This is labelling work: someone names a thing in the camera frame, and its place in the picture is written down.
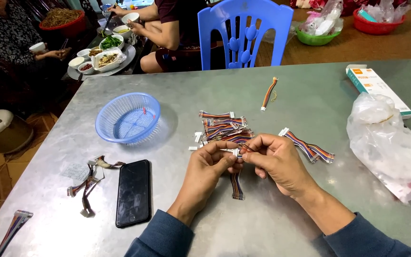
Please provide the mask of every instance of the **smartphone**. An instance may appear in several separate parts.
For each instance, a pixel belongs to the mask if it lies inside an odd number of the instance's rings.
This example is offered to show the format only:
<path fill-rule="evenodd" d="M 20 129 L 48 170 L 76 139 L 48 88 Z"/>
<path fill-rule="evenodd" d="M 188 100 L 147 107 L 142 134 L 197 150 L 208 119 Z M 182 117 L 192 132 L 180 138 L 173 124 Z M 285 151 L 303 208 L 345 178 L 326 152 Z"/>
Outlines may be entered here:
<path fill-rule="evenodd" d="M 151 218 L 150 162 L 125 164 L 120 168 L 115 226 L 124 228 Z"/>

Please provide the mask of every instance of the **small paper label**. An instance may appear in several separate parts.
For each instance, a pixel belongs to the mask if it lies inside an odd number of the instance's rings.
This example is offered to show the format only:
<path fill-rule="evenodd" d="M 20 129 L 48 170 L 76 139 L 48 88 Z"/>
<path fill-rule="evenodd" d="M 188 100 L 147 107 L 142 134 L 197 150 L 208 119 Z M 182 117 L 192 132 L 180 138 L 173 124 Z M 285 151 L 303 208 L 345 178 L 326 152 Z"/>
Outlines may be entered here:
<path fill-rule="evenodd" d="M 89 175 L 89 168 L 77 163 L 71 163 L 61 175 L 74 180 L 84 181 Z"/>

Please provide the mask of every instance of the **navy blue sweatshirt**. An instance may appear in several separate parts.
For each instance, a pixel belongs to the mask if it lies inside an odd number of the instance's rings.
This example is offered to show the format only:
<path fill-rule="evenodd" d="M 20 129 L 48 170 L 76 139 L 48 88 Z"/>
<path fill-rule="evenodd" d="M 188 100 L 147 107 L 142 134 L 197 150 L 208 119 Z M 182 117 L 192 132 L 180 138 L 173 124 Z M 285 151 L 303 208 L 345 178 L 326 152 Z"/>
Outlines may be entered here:
<path fill-rule="evenodd" d="M 339 231 L 323 236 L 338 257 L 411 257 L 411 248 L 376 229 L 361 214 Z M 193 231 L 178 219 L 158 210 L 125 257 L 183 257 Z"/>

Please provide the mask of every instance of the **red basket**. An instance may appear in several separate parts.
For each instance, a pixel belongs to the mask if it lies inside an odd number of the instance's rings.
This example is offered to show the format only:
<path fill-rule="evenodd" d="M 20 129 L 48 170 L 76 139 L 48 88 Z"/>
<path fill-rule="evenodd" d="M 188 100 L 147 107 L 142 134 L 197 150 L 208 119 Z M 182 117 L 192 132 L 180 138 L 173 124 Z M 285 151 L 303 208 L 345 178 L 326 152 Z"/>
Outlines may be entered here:
<path fill-rule="evenodd" d="M 371 22 L 357 15 L 359 9 L 354 10 L 354 27 L 364 33 L 371 35 L 384 35 L 393 32 L 397 26 L 401 25 L 405 20 L 405 15 L 402 20 L 397 23 L 379 23 Z"/>
<path fill-rule="evenodd" d="M 45 28 L 42 26 L 42 22 L 39 24 L 39 27 L 42 30 L 56 30 L 59 29 L 61 34 L 65 36 L 66 38 L 75 38 L 77 34 L 85 31 L 86 29 L 86 20 L 85 20 L 85 12 L 80 10 L 80 16 L 64 25 L 61 26 L 56 26 L 56 27 L 49 27 Z"/>

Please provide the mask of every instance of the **red bean dish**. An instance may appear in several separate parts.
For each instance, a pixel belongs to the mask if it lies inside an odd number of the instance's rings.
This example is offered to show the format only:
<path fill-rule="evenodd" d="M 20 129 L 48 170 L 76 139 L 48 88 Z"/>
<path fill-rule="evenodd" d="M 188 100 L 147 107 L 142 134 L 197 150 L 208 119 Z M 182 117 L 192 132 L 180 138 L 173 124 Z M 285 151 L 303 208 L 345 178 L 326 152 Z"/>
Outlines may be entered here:
<path fill-rule="evenodd" d="M 80 71 L 88 70 L 88 69 L 91 68 L 91 67 L 92 67 L 91 64 L 86 64 L 84 67 L 82 67 L 82 68 L 80 69 Z"/>

